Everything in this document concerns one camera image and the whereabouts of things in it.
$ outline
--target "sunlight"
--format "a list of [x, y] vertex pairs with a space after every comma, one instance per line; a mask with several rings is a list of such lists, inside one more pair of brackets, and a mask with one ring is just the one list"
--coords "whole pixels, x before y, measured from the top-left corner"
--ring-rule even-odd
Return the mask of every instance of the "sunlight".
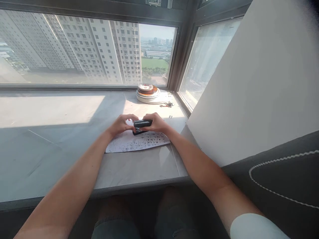
[[88, 123], [103, 95], [0, 97], [0, 128]]

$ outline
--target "white stitching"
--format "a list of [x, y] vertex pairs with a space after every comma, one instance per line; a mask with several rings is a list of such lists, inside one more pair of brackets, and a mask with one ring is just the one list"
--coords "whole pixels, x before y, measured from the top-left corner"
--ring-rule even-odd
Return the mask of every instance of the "white stitching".
[[253, 177], [252, 177], [252, 171], [253, 171], [255, 168], [257, 168], [257, 167], [260, 167], [260, 166], [263, 166], [263, 165], [269, 164], [269, 163], [275, 163], [275, 162], [278, 162], [278, 161], [282, 161], [282, 160], [286, 160], [286, 159], [291, 159], [291, 158], [295, 158], [295, 157], [300, 157], [300, 156], [304, 156], [304, 155], [309, 155], [309, 154], [315, 154], [315, 153], [319, 153], [319, 150], [310, 151], [310, 152], [305, 152], [305, 153], [300, 153], [300, 154], [295, 154], [295, 155], [291, 155], [291, 156], [288, 156], [288, 157], [279, 158], [279, 159], [275, 159], [275, 160], [270, 160], [270, 161], [267, 161], [267, 162], [264, 162], [264, 163], [257, 164], [257, 165], [255, 165], [255, 166], [251, 167], [250, 170], [248, 171], [249, 177], [250, 177], [250, 179], [251, 179], [254, 183], [256, 183], [259, 187], [261, 187], [261, 188], [263, 188], [263, 189], [265, 189], [265, 190], [267, 190], [267, 191], [269, 191], [269, 192], [271, 192], [271, 193], [273, 193], [273, 194], [276, 194], [276, 195], [278, 195], [278, 196], [280, 196], [280, 197], [283, 197], [283, 198], [285, 198], [285, 199], [288, 199], [288, 200], [290, 200], [290, 201], [299, 203], [299, 204], [304, 205], [304, 206], [308, 206], [308, 207], [312, 207], [312, 208], [319, 209], [319, 206], [313, 206], [313, 205], [309, 205], [309, 204], [304, 203], [304, 202], [299, 202], [299, 201], [297, 201], [297, 200], [291, 199], [291, 198], [289, 198], [289, 197], [286, 197], [286, 196], [283, 196], [283, 195], [281, 195], [281, 194], [279, 194], [279, 193], [276, 193], [276, 192], [274, 192], [274, 191], [271, 191], [270, 189], [268, 189], [268, 188], [266, 188], [266, 187], [260, 185], [259, 183], [257, 183], [257, 182], [253, 179]]

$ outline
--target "high-rise building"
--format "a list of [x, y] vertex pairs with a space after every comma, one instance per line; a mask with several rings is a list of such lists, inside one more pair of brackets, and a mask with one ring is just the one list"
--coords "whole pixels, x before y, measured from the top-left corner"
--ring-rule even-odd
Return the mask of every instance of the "high-rise building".
[[78, 70], [87, 83], [142, 81], [137, 23], [4, 10], [0, 17], [0, 37], [31, 69]]
[[138, 23], [110, 21], [124, 83], [142, 81], [140, 27]]
[[[58, 47], [53, 48], [49, 42], [48, 38], [49, 35], [52, 34], [52, 30], [48, 27], [48, 23], [41, 17], [42, 14], [17, 11], [7, 11], [7, 14], [19, 28], [20, 32], [27, 38], [30, 45], [36, 50], [48, 68], [54, 70], [74, 68], [72, 64], [70, 65], [70, 61], [62, 61], [60, 59], [57, 54]], [[37, 21], [34, 15], [41, 17], [42, 19], [39, 19], [41, 22]], [[41, 28], [38, 23], [46, 26], [46, 28]]]
[[17, 60], [23, 62], [30, 69], [47, 67], [7, 12], [9, 11], [0, 10], [0, 37], [15, 52]]

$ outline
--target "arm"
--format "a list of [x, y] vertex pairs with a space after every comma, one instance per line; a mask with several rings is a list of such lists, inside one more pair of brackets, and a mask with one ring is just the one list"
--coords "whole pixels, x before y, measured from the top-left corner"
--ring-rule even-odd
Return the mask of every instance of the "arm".
[[133, 126], [126, 124], [127, 119], [139, 118], [120, 115], [41, 200], [16, 239], [68, 237], [92, 193], [107, 145], [115, 135], [128, 129], [135, 131]]
[[146, 115], [143, 119], [153, 120], [153, 123], [141, 130], [163, 132], [174, 144], [188, 174], [212, 202], [228, 234], [236, 217], [245, 213], [262, 215], [213, 160], [165, 123], [157, 113]]

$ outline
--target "hand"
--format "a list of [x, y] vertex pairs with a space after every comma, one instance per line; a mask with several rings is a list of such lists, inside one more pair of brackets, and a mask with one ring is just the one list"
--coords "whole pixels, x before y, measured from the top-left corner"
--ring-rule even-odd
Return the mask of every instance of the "hand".
[[116, 135], [123, 133], [126, 130], [133, 130], [134, 132], [136, 132], [136, 129], [134, 128], [134, 126], [132, 125], [128, 125], [126, 123], [126, 120], [139, 120], [139, 118], [136, 115], [133, 114], [129, 114], [129, 115], [120, 115], [115, 121], [114, 123], [108, 127], [108, 129], [106, 130], [107, 132], [109, 132], [111, 134], [112, 137], [115, 137]]
[[152, 125], [149, 127], [140, 128], [143, 131], [154, 131], [165, 133], [170, 126], [158, 115], [158, 113], [146, 114], [144, 120], [153, 120]]

